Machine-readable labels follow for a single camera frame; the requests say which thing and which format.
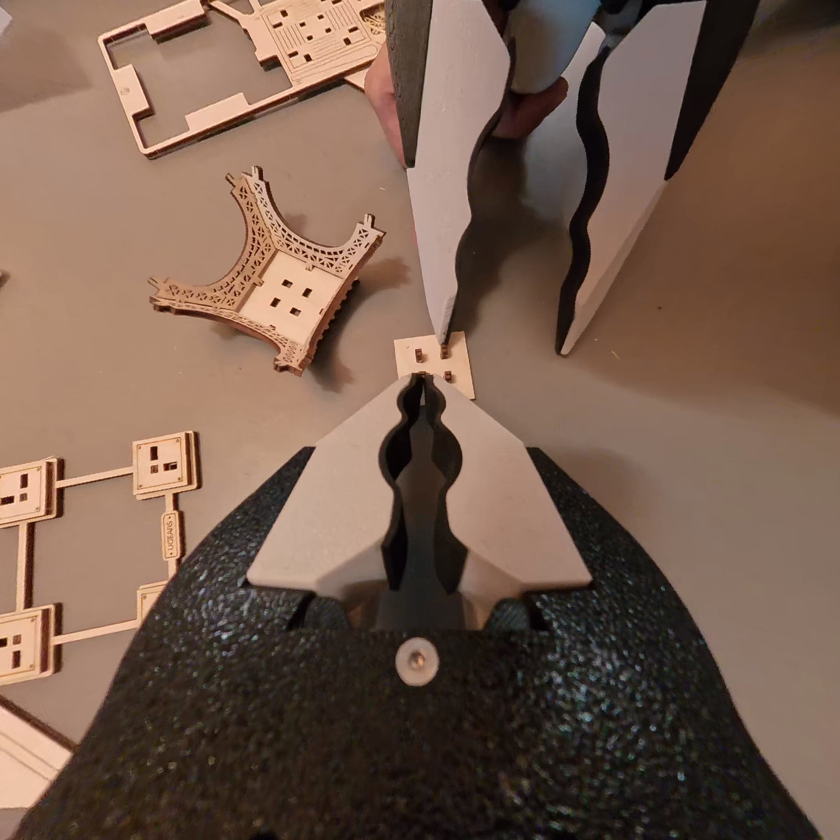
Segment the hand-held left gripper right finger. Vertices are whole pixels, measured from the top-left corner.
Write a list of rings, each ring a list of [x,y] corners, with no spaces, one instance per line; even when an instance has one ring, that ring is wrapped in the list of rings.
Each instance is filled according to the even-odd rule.
[[[592,575],[522,441],[440,376],[425,376],[432,460],[444,477],[434,563],[447,593],[499,601]]]

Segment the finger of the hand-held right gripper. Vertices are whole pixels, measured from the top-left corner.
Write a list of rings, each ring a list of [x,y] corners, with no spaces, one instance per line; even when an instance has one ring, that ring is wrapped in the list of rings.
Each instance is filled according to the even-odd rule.
[[[665,188],[706,2],[640,2],[596,22],[603,45],[584,72],[575,127],[585,183],[569,230],[555,349],[567,355],[600,307]]]
[[[448,341],[469,173],[508,90],[511,56],[481,1],[433,2],[415,165],[407,172],[429,318]]]

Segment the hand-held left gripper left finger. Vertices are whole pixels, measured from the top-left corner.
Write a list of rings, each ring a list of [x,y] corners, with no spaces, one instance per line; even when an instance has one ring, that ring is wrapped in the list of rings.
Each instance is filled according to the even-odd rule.
[[[316,444],[247,572],[254,586],[340,601],[397,590],[407,538],[396,478],[410,461],[424,378],[389,385]]]

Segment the small wooden plate with pegs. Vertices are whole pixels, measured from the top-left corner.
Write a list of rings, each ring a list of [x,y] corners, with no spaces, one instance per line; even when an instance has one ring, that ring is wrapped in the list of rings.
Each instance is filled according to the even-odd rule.
[[[446,345],[440,344],[434,334],[396,339],[393,344],[398,378],[414,373],[437,375],[468,399],[475,400],[464,332],[451,332]]]

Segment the person's right hand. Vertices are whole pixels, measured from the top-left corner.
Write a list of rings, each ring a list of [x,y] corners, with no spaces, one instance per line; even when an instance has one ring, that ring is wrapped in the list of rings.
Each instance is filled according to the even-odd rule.
[[[494,136],[504,140],[519,140],[528,136],[561,104],[568,90],[567,80],[559,77],[542,91],[523,95],[509,93],[493,131]],[[407,167],[386,46],[381,48],[367,70],[364,92],[397,159]]]

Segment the patterned wooden sheet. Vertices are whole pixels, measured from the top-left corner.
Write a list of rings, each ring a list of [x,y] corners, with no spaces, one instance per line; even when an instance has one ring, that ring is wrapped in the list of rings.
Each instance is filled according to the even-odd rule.
[[[373,39],[374,45],[380,49],[385,42],[385,2],[384,1],[349,1],[357,12],[366,31]],[[345,81],[363,90],[364,80],[368,68],[354,71],[344,77]]]

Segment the wooden lattice tower base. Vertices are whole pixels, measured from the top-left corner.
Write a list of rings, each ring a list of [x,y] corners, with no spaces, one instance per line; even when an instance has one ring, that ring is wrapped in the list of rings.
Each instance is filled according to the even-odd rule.
[[[276,371],[301,375],[340,309],[362,266],[384,237],[366,214],[342,245],[296,234],[277,210],[260,167],[227,175],[245,220],[245,244],[220,280],[192,286],[150,278],[159,312],[225,322],[276,351]]]

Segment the wooden sheet with rectangular cutout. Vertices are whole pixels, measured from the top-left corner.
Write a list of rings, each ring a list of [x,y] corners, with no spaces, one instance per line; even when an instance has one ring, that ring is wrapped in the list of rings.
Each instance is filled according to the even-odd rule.
[[[157,42],[183,35],[208,25],[211,12],[235,22],[252,45],[258,63],[264,69],[281,68],[289,86],[255,102],[239,92],[208,104],[186,114],[185,131],[168,140],[148,143],[142,138],[140,121],[154,114],[151,100],[134,66],[117,67],[110,48],[132,35],[147,34]],[[100,35],[98,45],[139,151],[148,159],[255,119],[339,82],[349,84],[344,77],[365,67],[369,69],[380,50],[349,1],[250,1],[248,10],[232,2],[184,1]]]

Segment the wooden sheet with arched cutouts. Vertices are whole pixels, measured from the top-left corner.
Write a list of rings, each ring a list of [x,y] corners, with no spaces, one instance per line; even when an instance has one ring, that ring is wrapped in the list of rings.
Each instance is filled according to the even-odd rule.
[[[1,808],[34,805],[67,764],[77,745],[1,697]]]

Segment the wooden frame with four pads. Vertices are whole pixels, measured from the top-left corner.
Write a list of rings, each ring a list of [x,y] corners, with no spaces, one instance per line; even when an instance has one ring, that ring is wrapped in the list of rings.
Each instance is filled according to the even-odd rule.
[[[17,531],[15,608],[1,615],[1,685],[52,676],[67,644],[138,629],[175,576],[184,555],[183,513],[178,497],[201,485],[196,434],[192,430],[134,441],[132,463],[119,469],[68,478],[61,458],[49,457],[1,469],[1,528]],[[135,617],[128,621],[67,633],[60,629],[57,604],[34,604],[35,526],[62,514],[64,491],[130,477],[137,500],[161,498],[162,581],[142,585]]]

